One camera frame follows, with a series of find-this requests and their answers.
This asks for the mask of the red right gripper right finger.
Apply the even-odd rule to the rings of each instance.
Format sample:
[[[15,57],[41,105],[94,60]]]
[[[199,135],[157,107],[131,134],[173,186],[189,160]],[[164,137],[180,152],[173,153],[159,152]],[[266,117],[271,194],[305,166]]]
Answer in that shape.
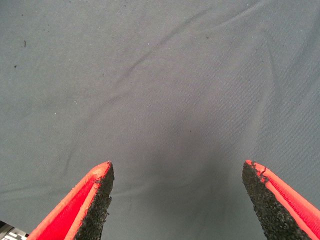
[[[246,160],[242,182],[268,240],[320,238],[320,210],[269,168]]]

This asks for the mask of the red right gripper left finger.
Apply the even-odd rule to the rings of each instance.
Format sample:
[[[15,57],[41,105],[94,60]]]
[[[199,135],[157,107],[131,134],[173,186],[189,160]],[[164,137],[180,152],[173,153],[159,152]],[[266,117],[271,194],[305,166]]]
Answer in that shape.
[[[39,223],[29,240],[100,240],[112,201],[111,161],[92,168]]]

